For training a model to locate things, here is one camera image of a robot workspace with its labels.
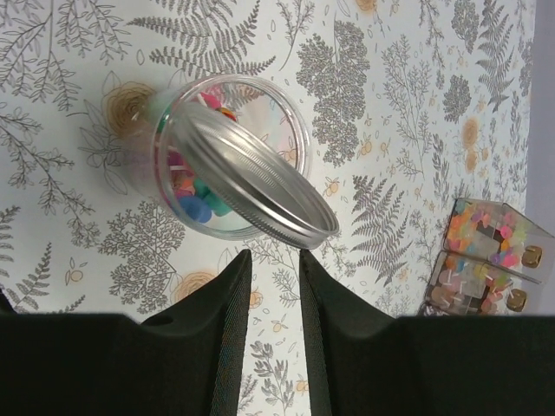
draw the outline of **clear plastic jar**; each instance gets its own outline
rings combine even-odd
[[[196,231],[228,240],[255,237],[261,231],[236,212],[212,215],[208,221],[199,221],[189,215],[176,198],[172,172],[175,167],[171,160],[178,157],[179,151],[167,130],[184,116],[184,106],[180,104],[190,101],[199,101],[214,110],[216,106],[231,110],[237,123],[308,178],[311,151],[306,124],[292,99],[281,88],[249,75],[214,75],[177,91],[161,91],[151,96],[133,117],[124,139],[125,165],[130,182],[141,194],[158,200]],[[186,165],[186,155],[179,156]],[[186,171],[185,175],[194,178],[194,172]]]

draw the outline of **patterned backdrop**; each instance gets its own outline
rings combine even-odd
[[[1,2],[0,283],[20,312],[144,320],[247,247],[240,414],[310,414],[297,252],[268,237],[201,236],[145,200],[122,177],[122,118],[153,90],[203,75],[277,83],[311,125],[310,180],[342,226],[317,256],[369,303],[413,314],[455,197],[524,209],[534,10],[534,0]]]

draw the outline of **clear plastic box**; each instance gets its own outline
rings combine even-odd
[[[485,261],[442,251],[425,300],[450,315],[529,315],[538,310],[541,288]]]
[[[555,237],[508,204],[459,198],[449,219],[444,249],[545,283],[552,273]]]

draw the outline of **plastic container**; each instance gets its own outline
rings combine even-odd
[[[440,315],[433,309],[450,315],[534,314],[541,289],[490,263],[442,251],[426,289],[425,315]]]
[[[219,107],[226,110],[217,111]],[[129,132],[124,149],[132,185],[196,231],[229,240],[264,231],[307,248],[318,242],[308,237],[301,242],[300,229],[313,237],[337,232],[335,215],[330,217],[330,208],[305,180],[311,151],[304,120],[292,100],[267,80],[215,75],[178,91],[162,91],[134,116]],[[203,201],[210,193],[210,198],[225,201],[222,212],[212,210],[203,217],[196,205],[183,205],[175,191],[176,158],[185,166],[179,181],[191,185],[185,193]],[[309,214],[309,205],[317,212]],[[227,206],[233,211],[227,213]],[[319,215],[319,224],[310,228],[311,218]]]
[[[508,204],[459,198],[444,249],[545,283],[555,260],[555,237]]]

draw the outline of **lid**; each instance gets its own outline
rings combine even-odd
[[[315,249],[339,232],[322,196],[262,140],[198,103],[183,102],[180,107],[184,116],[168,126],[174,145],[237,214],[301,249]]]

